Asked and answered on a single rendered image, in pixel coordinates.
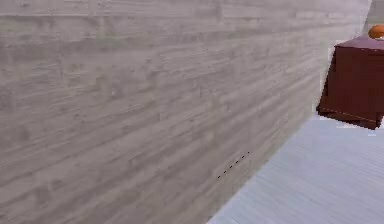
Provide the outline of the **dark red wooden cabinet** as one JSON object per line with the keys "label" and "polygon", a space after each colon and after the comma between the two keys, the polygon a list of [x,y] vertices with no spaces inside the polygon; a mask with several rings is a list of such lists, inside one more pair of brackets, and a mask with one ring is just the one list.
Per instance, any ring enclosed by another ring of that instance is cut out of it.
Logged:
{"label": "dark red wooden cabinet", "polygon": [[319,115],[375,130],[384,118],[384,41],[359,36],[337,44]]}

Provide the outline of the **orange round object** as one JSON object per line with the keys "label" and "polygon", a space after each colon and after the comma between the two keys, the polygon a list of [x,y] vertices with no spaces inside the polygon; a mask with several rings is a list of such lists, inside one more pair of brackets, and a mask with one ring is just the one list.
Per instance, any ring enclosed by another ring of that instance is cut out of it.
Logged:
{"label": "orange round object", "polygon": [[371,39],[383,39],[384,38],[384,24],[377,24],[372,26],[368,31],[368,36]]}

